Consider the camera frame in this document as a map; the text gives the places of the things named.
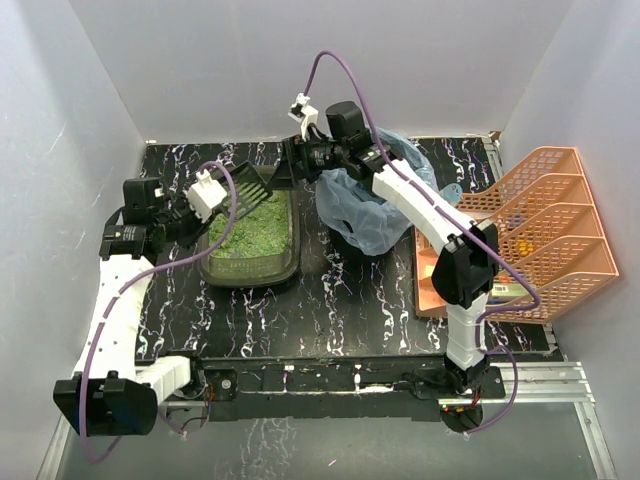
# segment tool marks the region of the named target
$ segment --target green shredded material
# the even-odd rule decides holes
[[[213,258],[256,258],[284,253],[289,247],[289,214],[284,192],[274,194],[249,215],[236,222]],[[218,215],[209,228],[213,245],[224,232],[227,217]]]

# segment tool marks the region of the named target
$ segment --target gray wall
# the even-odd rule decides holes
[[[488,405],[486,418],[502,405]],[[179,425],[200,408],[176,412]],[[57,480],[595,480],[572,404],[516,404],[466,441],[443,423],[409,418],[256,419],[192,422],[182,441],[163,422],[126,437],[98,466],[78,436]],[[95,439],[100,452],[111,439]]]
[[[66,0],[0,0],[0,477],[35,478],[144,142]]]
[[[279,139],[313,57],[340,52],[377,123],[502,130],[571,0],[71,0],[145,139]],[[312,97],[354,98],[327,59]]]
[[[556,325],[584,363],[621,479],[638,478],[640,419],[640,3],[577,1],[503,134],[517,163],[539,145],[579,148],[621,279]]]

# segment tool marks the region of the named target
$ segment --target orange plastic basket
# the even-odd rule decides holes
[[[496,313],[492,320],[549,323],[618,276],[574,148],[534,150],[486,192],[464,195],[458,208],[497,226],[501,256],[542,300],[532,311]],[[417,313],[443,316],[444,301],[431,283],[437,256],[418,231],[415,242]],[[500,272],[496,282],[513,280]],[[530,302],[526,295],[506,305]]]

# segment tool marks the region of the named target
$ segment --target cable connector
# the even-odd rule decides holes
[[[309,126],[318,122],[318,111],[309,104],[310,101],[311,97],[299,93],[289,109],[289,116],[300,124],[300,134],[303,140],[309,139],[307,131]]]
[[[208,170],[197,172],[196,177],[198,180],[187,191],[187,201],[202,223],[206,223],[213,210],[227,197],[227,191],[211,178]]]

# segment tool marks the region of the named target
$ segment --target plastic tray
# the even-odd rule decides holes
[[[257,165],[256,170],[268,179],[273,166]],[[296,190],[287,191],[289,213],[289,248],[280,254],[265,257],[233,259],[208,256],[199,263],[202,278],[217,287],[262,287],[284,282],[293,276],[300,266],[300,202]],[[200,237],[198,251],[211,245],[209,232]]]
[[[495,313],[491,320],[549,323],[618,276],[575,148],[534,150],[486,192],[464,194],[458,208],[496,225],[500,254],[542,300],[534,310]],[[431,280],[437,255],[420,232],[414,240],[416,311],[444,316],[444,300]],[[513,280],[500,272],[496,281]],[[530,302],[525,295],[504,305]]]

